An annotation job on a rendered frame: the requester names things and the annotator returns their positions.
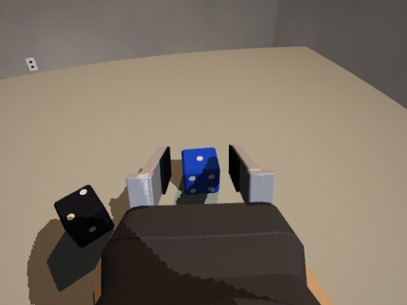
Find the blue die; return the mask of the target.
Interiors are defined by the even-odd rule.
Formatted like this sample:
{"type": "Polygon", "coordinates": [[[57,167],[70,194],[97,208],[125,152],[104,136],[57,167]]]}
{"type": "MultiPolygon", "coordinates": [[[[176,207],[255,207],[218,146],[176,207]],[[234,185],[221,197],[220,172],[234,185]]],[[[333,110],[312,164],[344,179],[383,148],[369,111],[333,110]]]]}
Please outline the blue die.
{"type": "Polygon", "coordinates": [[[185,194],[218,192],[220,166],[215,148],[182,150],[181,161],[185,194]]]}

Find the black die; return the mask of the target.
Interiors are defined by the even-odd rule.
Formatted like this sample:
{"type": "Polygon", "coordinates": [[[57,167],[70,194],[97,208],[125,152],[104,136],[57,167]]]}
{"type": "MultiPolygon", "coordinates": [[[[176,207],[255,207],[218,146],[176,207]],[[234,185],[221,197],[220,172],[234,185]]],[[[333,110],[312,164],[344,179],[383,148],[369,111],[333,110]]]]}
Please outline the black die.
{"type": "Polygon", "coordinates": [[[114,228],[106,208],[91,185],[55,202],[61,223],[79,247],[85,247],[114,228]]]}

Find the tan flat mat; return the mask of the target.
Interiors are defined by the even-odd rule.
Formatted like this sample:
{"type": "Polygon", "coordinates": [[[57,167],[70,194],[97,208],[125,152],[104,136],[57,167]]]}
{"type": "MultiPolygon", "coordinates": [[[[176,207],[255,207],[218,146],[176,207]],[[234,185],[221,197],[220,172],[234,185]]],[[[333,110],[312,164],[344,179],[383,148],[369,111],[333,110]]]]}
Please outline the tan flat mat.
{"type": "MultiPolygon", "coordinates": [[[[321,283],[317,280],[309,265],[305,262],[307,286],[315,295],[321,305],[334,305],[330,297],[326,294],[321,283]]],[[[95,304],[101,295],[101,284],[94,285],[95,304]]]]}

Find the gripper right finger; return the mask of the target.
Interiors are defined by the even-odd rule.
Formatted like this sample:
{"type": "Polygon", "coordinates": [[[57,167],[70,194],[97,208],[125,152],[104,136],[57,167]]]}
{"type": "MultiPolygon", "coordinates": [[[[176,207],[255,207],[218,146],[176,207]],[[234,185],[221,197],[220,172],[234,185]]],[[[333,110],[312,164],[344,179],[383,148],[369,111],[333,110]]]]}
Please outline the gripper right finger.
{"type": "Polygon", "coordinates": [[[260,169],[240,145],[229,145],[229,175],[244,202],[273,204],[275,174],[260,169]]]}

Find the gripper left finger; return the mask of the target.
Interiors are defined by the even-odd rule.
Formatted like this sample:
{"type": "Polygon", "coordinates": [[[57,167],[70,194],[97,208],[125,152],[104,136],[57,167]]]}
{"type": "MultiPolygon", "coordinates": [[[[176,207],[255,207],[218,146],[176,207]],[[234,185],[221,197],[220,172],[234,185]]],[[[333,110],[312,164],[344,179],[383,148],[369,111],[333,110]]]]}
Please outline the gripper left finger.
{"type": "Polygon", "coordinates": [[[171,177],[170,147],[159,147],[141,172],[126,178],[129,207],[159,205],[171,177]]]}

